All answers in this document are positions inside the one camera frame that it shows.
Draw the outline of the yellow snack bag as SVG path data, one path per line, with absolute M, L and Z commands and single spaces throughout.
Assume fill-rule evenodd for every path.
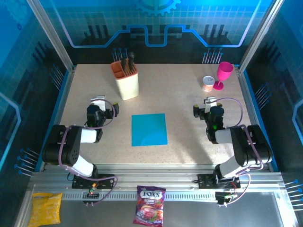
M 32 195 L 32 211 L 27 227 L 60 224 L 61 193 L 38 192 Z

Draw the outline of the right aluminium frame post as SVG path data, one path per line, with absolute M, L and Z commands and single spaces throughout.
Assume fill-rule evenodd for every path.
M 277 13 L 279 12 L 280 8 L 282 7 L 285 0 L 272 0 L 266 14 L 264 15 L 258 29 L 253 36 L 251 43 L 248 46 L 239 66 L 239 72 L 243 73 L 246 67 L 248 66 L 250 60 L 254 56 L 256 50 L 258 49 L 259 45 L 261 44 L 263 38 L 267 34 L 270 26 L 272 25 Z

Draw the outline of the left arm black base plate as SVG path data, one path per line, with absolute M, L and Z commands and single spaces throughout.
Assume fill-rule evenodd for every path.
M 95 177 L 97 179 L 99 178 L 107 178 L 111 177 L 111 179 L 107 179 L 104 181 L 90 181 L 83 179 L 78 176 L 73 177 L 72 181 L 72 188 L 73 189 L 91 189 L 93 184 L 96 185 L 96 189 L 101 190 L 101 189 L 112 189 L 114 186 L 115 180 L 113 179 L 115 175 L 114 174 L 99 174 L 98 177 Z

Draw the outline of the left table side rail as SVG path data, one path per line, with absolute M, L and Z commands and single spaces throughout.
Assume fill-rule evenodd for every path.
M 53 114 L 52 114 L 52 117 L 51 117 L 50 122 L 49 122 L 48 129 L 47 129 L 46 134 L 45 134 L 45 139 L 44 139 L 43 144 L 42 144 L 42 149 L 41 149 L 41 153 L 40 153 L 39 158 L 38 158 L 38 162 L 37 162 L 37 165 L 36 165 L 36 168 L 35 168 L 35 172 L 40 172 L 42 170 L 43 166 L 44 166 L 44 162 L 42 161 L 43 147 L 47 142 L 47 139 L 48 139 L 48 136 L 51 132 L 52 126 L 54 124 L 59 124 L 61 122 L 61 118 L 62 118 L 62 115 L 63 115 L 63 112 L 64 112 L 66 100 L 67 100 L 67 97 L 68 97 L 68 93 L 69 93 L 69 90 L 70 90 L 70 87 L 71 87 L 73 77 L 74 77 L 74 72 L 72 72 L 72 73 L 66 72 L 65 73 L 65 76 L 63 78 L 63 83 L 62 83 L 61 89 L 59 91 L 59 95 L 57 97 L 57 101 L 56 101 L 54 109 L 53 109 Z

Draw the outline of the left small circuit board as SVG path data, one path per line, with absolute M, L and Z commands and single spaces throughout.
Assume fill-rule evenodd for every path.
M 93 187 L 93 188 L 89 189 L 87 192 L 83 192 L 82 198 L 96 200 L 96 199 L 100 198 L 100 194 L 99 194 L 99 192 L 96 191 L 96 188 Z

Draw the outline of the aluminium front frame rail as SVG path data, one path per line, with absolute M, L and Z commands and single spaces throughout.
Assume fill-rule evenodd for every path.
M 118 178 L 116 191 L 135 191 L 138 185 L 158 186 L 167 191 L 195 191 L 198 185 L 193 181 L 198 174 L 211 174 L 213 165 L 153 165 L 153 164 L 101 164 L 101 174 L 114 174 Z M 33 173 L 28 189 L 35 192 L 66 192 L 71 190 L 67 172 L 53 165 L 45 165 L 43 172 Z M 274 192 L 285 189 L 280 172 L 270 172 L 267 168 L 261 171 L 250 171 L 250 177 L 240 178 L 241 191 Z

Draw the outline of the orange drink can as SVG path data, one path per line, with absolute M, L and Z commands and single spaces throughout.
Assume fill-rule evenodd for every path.
M 210 92 L 213 89 L 214 84 L 215 84 L 215 79 L 213 77 L 205 76 L 203 77 L 202 90 L 204 92 Z

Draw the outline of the aluminium frame post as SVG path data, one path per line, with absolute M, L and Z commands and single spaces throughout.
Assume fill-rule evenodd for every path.
M 73 73 L 74 65 L 63 45 L 61 42 L 54 26 L 52 25 L 46 11 L 42 7 L 39 0 L 27 0 L 30 8 L 32 9 L 35 17 L 37 18 L 38 22 L 40 23 L 42 29 L 44 30 L 45 34 L 49 38 L 51 44 L 53 45 L 54 49 L 56 50 L 58 56 L 60 57 L 61 61 L 63 62 L 64 66 L 68 70 L 69 73 Z
M 263 38 L 267 34 L 270 26 L 272 25 L 277 13 L 279 12 L 280 8 L 282 7 L 285 0 L 272 0 L 266 14 L 264 15 L 258 29 L 253 36 L 251 43 L 248 46 L 239 66 L 239 72 L 243 73 L 246 67 L 248 66 L 250 60 L 254 56 L 256 50 L 258 49 L 259 45 L 261 44 Z

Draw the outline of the blue cloth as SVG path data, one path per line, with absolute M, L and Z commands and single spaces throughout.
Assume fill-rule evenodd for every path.
M 167 145 L 166 118 L 163 113 L 132 115 L 132 146 Z

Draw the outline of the purple candy bag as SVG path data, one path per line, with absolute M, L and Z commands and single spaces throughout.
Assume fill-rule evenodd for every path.
M 165 188 L 138 185 L 133 224 L 162 227 L 165 194 Z

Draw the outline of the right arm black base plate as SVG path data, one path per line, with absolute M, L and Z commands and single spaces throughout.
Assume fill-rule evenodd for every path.
M 241 187 L 238 177 L 219 178 L 212 174 L 198 174 L 195 183 L 199 189 L 239 189 Z

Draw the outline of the cream knife block orange top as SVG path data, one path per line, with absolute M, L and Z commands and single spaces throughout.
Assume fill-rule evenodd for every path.
M 114 74 L 119 94 L 122 100 L 128 100 L 139 95 L 139 77 L 136 64 L 130 70 L 128 59 L 126 59 L 125 70 L 123 70 L 121 61 L 110 64 Z

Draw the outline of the right small circuit board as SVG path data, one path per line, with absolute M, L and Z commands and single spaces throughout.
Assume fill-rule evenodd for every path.
M 219 206 L 226 205 L 231 202 L 233 199 L 237 197 L 236 193 L 230 192 L 215 192 L 215 199 L 217 200 L 217 204 Z

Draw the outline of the right table side rail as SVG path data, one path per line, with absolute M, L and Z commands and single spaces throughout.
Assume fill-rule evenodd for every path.
M 248 116 L 250 119 L 251 124 L 258 124 L 271 148 L 270 145 L 270 141 L 261 117 L 261 113 L 260 110 L 258 108 L 257 105 L 257 101 L 255 98 L 255 93 L 253 91 L 251 82 L 249 80 L 249 77 L 247 75 L 247 72 L 244 71 L 240 71 L 240 66 L 239 65 L 235 65 L 236 68 L 236 72 L 237 72 L 237 77 L 239 80 L 239 84 L 242 90 L 242 94 L 243 94 L 243 98 L 246 104 L 246 108 L 248 111 Z

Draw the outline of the table side rail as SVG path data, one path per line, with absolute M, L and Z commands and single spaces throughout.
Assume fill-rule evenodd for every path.
M 44 166 L 44 162 L 42 161 L 43 147 L 47 142 L 47 139 L 48 139 L 48 136 L 51 132 L 52 126 L 54 124 L 59 124 L 61 122 L 61 118 L 62 118 L 62 115 L 63 115 L 63 112 L 64 112 L 66 100 L 67 100 L 67 97 L 68 97 L 68 93 L 69 93 L 69 90 L 70 90 L 70 87 L 71 87 L 73 77 L 74 77 L 74 72 L 72 72 L 72 73 L 66 72 L 65 73 L 65 76 L 63 78 L 63 83 L 62 83 L 61 89 L 59 91 L 59 95 L 57 97 L 57 101 L 56 101 L 54 109 L 53 109 L 53 114 L 52 114 L 52 117 L 51 117 L 50 122 L 49 122 L 48 129 L 47 129 L 46 134 L 45 134 L 45 139 L 44 139 L 43 144 L 42 144 L 42 149 L 41 149 L 41 153 L 40 153 L 39 158 L 38 158 L 38 162 L 37 162 L 37 165 L 36 165 L 36 168 L 35 168 L 35 172 L 40 172 L 42 170 L 43 166 Z
M 253 91 L 251 82 L 249 80 L 249 77 L 247 75 L 247 72 L 244 71 L 240 71 L 240 66 L 239 65 L 235 65 L 236 68 L 236 72 L 237 72 L 237 77 L 239 80 L 239 84 L 242 90 L 242 94 L 243 94 L 243 98 L 246 104 L 246 108 L 248 111 L 248 116 L 250 119 L 251 124 L 258 124 L 271 148 L 270 145 L 270 141 L 261 117 L 261 113 L 260 110 L 258 108 L 257 105 L 257 101 L 255 98 L 255 93 Z

